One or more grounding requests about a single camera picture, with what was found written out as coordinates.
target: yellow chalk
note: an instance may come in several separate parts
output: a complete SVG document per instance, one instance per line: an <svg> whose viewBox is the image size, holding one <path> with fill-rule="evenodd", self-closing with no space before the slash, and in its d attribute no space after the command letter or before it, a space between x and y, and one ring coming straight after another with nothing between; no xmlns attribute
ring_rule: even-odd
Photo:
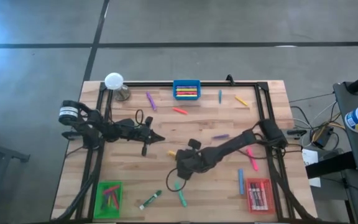
<svg viewBox="0 0 358 224"><path fill-rule="evenodd" d="M168 151L168 155L173 157L177 156L177 154L174 151Z"/></svg>
<svg viewBox="0 0 358 224"><path fill-rule="evenodd" d="M235 99L238 100L238 101L240 101L240 103L242 103L243 105L248 106L248 104L247 104L244 100L242 100L241 98L239 98L238 96L235 96Z"/></svg>
<svg viewBox="0 0 358 224"><path fill-rule="evenodd" d="M197 89L177 89L177 91L197 91Z"/></svg>

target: gray floor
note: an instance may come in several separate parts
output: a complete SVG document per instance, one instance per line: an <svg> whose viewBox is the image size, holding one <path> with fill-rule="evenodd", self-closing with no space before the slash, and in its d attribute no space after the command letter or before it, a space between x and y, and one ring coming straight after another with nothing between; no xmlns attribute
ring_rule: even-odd
<svg viewBox="0 0 358 224"><path fill-rule="evenodd" d="M103 0L0 0L0 44L92 43ZM358 41L358 0L110 0L100 42ZM77 100L90 49L0 49L0 145L31 154L13 162L0 192L0 223L49 219L67 141L57 121ZM358 78L358 47L98 49L90 80L285 80L290 100ZM294 103L313 119L334 101ZM301 118L297 111L294 116ZM327 119L329 111L315 122ZM339 146L350 150L340 133ZM316 206L342 220L338 201Z"/></svg>

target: wooden tabletop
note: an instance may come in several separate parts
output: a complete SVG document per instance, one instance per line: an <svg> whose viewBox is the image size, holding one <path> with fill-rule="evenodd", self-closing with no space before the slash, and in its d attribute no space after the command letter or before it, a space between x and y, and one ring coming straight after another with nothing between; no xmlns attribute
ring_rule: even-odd
<svg viewBox="0 0 358 224"><path fill-rule="evenodd" d="M279 128L293 127L292 113L285 91L284 82L266 81L269 84L274 115ZM96 107L100 82L85 82L80 101L90 108ZM218 90L222 90L222 103L218 103ZM145 95L149 91L157 105L153 111ZM219 134L239 135L251 128L259 114L255 92L249 87L202 87L201 98L196 101L173 99L169 87L132 87L132 95L124 102L112 104L113 120L135 118L135 112L142 109L144 116L152 116L152 129L165 137L165 141L151 144L147 156L142 157L141 142L120 139L105 145L100 181L122 181L124 195L121 205L122 222L274 222L276 215L253 215L249 213L247 197L240 195L238 169L244 170L244 178L270 178L266 160L258 160L259 171L254 171L249 158L239 152L226 156L215 168L204 174L193 174L183 189L188 206L182 207L178 194L170 192L165 179L175 167L174 158L168 151L184 149L190 138L202 142L202 147L217 146L225 140L212 140ZM249 106L234 99L240 96ZM172 110L181 108L188 112L183 115ZM69 144L68 152L82 145L82 140ZM253 145L257 157L265 156L262 146ZM299 150L291 146L288 151ZM62 214L78 193L86 158L86 149L66 158L57 192L52 218ZM301 153L288 153L284 158L288 181L292 192L306 210L316 216L313 196L306 176ZM176 178L174 173L170 180ZM161 196L141 211L139 205L156 190ZM287 214L285 197L280 192L284 214ZM85 203L84 214L88 211Z"/></svg>

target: green chalk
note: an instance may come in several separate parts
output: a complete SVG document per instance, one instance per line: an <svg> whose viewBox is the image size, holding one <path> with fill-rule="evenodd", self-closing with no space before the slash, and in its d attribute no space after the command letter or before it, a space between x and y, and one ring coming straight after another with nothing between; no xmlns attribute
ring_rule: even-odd
<svg viewBox="0 0 358 224"><path fill-rule="evenodd" d="M180 189L180 184L178 181L175 182L175 188L177 190ZM185 197L183 196L183 192L181 190L178 191L178 194L179 194L179 198L180 198L180 202L181 204L186 208L187 207L187 203L186 203L186 200L185 200Z"/></svg>

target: green chalk box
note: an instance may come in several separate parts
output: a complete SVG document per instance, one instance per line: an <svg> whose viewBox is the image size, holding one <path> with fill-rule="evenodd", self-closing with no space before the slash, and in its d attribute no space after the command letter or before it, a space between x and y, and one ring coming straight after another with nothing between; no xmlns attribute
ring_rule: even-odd
<svg viewBox="0 0 358 224"><path fill-rule="evenodd" d="M115 185L119 185L119 188L115 190L119 208L117 209L114 206L114 202L111 202L111 206L107 206L105 203L106 196L103 192ZM94 219L115 219L119 218L121 210L121 201L122 201L122 182L121 181L112 181L112 182L100 182L98 184L98 190L96 191L96 201L94 205Z"/></svg>

